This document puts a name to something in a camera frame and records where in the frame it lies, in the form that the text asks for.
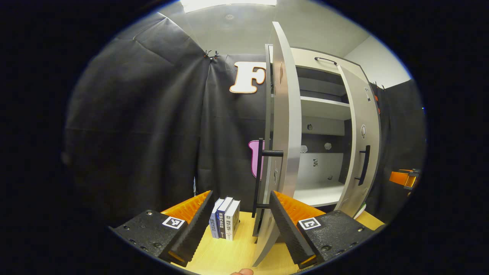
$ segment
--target white wall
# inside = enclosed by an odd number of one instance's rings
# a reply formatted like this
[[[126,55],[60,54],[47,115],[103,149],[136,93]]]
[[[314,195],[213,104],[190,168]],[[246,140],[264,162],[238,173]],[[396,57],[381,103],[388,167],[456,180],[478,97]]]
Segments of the white wall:
[[[411,75],[397,57],[379,40],[369,36],[344,57],[362,66],[370,82],[385,88],[406,82]]]

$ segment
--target white book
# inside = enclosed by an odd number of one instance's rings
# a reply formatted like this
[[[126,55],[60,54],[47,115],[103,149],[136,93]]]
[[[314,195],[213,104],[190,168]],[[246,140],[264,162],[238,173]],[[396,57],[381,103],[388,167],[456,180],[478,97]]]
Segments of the white book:
[[[209,219],[209,226],[211,227],[211,234],[213,238],[219,239],[219,231],[217,228],[217,222],[216,222],[216,211],[217,208],[219,208],[222,204],[224,199],[218,199],[216,203],[214,204],[214,208],[212,209],[212,214]]]
[[[233,201],[225,213],[226,240],[232,241],[240,220],[240,201]]]

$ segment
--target ceiling light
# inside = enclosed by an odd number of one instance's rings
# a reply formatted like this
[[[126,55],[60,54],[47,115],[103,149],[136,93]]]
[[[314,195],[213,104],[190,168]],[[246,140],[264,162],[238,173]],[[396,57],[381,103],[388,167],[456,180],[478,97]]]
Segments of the ceiling light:
[[[186,13],[203,8],[231,4],[259,4],[275,6],[277,0],[180,0]]]

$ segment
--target book spine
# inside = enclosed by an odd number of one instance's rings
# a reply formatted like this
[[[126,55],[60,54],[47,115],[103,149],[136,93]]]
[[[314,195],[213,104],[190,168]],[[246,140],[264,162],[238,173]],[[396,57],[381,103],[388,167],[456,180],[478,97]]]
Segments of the book spine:
[[[226,231],[224,230],[224,211],[217,211],[216,212],[217,219],[218,219],[218,232],[219,232],[219,238],[225,239],[226,238]]]
[[[226,216],[226,240],[232,241],[233,240],[233,218],[234,216]]]
[[[211,227],[211,234],[213,238],[219,239],[219,233],[217,232],[217,225],[216,225],[216,215],[215,213],[211,215],[211,218],[209,219],[209,226]]]

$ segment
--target blue book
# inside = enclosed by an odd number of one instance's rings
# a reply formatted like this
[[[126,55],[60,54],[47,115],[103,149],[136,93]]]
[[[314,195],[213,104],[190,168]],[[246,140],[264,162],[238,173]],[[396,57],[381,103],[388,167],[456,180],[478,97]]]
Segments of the blue book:
[[[226,229],[224,228],[225,227],[224,214],[226,213],[227,209],[231,205],[231,202],[233,202],[233,198],[226,197],[222,202],[221,206],[219,206],[219,208],[216,211],[216,221],[218,224],[219,238],[222,239],[226,238]]]
[[[212,234],[212,237],[215,238],[215,239],[219,239],[219,232],[217,230],[218,226],[217,226],[217,223],[216,223],[216,211],[217,211],[217,208],[219,208],[222,204],[222,202],[224,201],[224,199],[218,199],[216,201],[216,203],[214,204],[214,208],[212,209],[212,214],[211,214],[211,217],[209,219],[209,226],[211,227],[211,234]]]

